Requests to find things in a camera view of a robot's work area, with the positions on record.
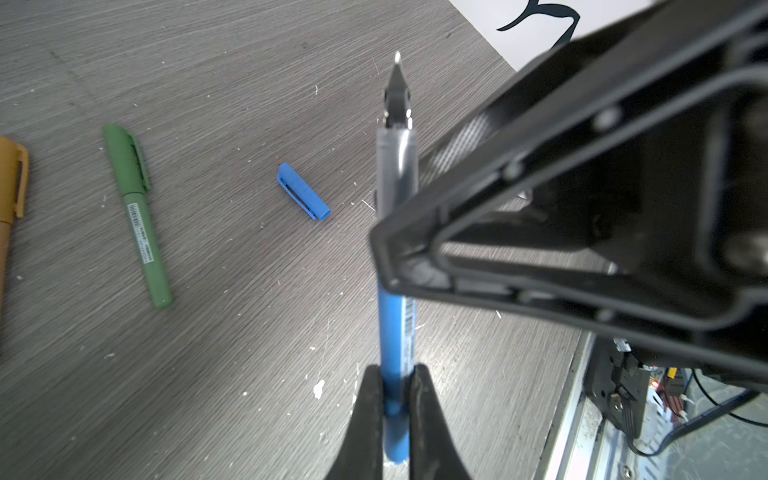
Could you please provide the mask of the orange pen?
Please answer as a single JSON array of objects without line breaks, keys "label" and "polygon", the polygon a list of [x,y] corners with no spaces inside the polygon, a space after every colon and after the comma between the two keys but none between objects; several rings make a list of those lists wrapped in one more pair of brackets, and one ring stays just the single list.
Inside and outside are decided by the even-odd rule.
[{"label": "orange pen", "polygon": [[8,254],[11,241],[12,226],[6,222],[0,222],[0,302],[3,302],[5,278],[8,262]]}]

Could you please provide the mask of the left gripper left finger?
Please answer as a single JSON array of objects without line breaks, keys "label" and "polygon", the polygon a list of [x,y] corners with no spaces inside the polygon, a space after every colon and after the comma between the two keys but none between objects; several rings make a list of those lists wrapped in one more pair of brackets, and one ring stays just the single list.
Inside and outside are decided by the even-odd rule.
[{"label": "left gripper left finger", "polygon": [[383,479],[384,391],[378,365],[368,365],[344,440],[327,480]]}]

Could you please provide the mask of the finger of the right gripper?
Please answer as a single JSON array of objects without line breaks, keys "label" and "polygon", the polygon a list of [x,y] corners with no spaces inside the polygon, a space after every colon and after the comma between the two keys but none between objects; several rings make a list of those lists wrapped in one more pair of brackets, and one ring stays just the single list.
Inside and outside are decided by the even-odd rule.
[{"label": "finger of the right gripper", "polygon": [[392,292],[767,379],[767,5],[664,1],[551,50],[419,160]]}]

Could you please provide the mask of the blue pen cap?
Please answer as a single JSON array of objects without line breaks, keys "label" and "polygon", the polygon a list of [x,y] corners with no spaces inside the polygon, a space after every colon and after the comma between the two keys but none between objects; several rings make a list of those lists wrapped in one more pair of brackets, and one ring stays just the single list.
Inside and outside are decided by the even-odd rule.
[{"label": "blue pen cap", "polygon": [[305,180],[287,163],[279,166],[278,184],[315,221],[325,220],[331,213],[328,205]]}]

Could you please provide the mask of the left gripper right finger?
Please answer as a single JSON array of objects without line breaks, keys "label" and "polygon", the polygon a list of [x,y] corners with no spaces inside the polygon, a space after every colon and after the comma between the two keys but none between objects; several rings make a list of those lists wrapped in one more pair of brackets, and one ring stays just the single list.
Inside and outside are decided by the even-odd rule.
[{"label": "left gripper right finger", "polygon": [[470,480],[446,423],[429,369],[417,364],[409,390],[409,478]]}]

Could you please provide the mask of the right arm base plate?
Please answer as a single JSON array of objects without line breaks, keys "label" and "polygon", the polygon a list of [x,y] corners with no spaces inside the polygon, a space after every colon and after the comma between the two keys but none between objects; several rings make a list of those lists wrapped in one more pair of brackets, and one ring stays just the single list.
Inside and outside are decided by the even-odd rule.
[{"label": "right arm base plate", "polygon": [[650,371],[612,340],[597,338],[587,368],[584,391],[603,416],[629,439],[642,432]]}]

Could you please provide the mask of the dark green pen cap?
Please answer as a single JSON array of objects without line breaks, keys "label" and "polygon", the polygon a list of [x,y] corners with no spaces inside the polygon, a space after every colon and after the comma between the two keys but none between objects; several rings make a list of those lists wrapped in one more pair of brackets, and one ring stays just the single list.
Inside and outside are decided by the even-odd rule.
[{"label": "dark green pen cap", "polygon": [[114,123],[105,124],[103,133],[120,194],[148,192],[149,173],[138,140]]}]

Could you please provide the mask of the orange pen cap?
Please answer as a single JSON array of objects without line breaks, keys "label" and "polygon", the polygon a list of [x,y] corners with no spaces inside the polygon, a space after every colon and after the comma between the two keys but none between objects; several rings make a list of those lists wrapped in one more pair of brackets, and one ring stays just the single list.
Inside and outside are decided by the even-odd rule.
[{"label": "orange pen cap", "polygon": [[1,221],[12,224],[24,216],[30,157],[19,143],[1,137]]}]

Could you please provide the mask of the dark green pen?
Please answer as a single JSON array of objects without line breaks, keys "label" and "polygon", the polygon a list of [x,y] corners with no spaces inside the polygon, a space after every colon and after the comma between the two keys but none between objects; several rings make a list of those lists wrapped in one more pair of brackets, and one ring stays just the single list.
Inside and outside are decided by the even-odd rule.
[{"label": "dark green pen", "polygon": [[140,193],[129,193],[123,197],[123,201],[152,304],[159,309],[167,308],[172,304],[173,296],[146,197]]}]

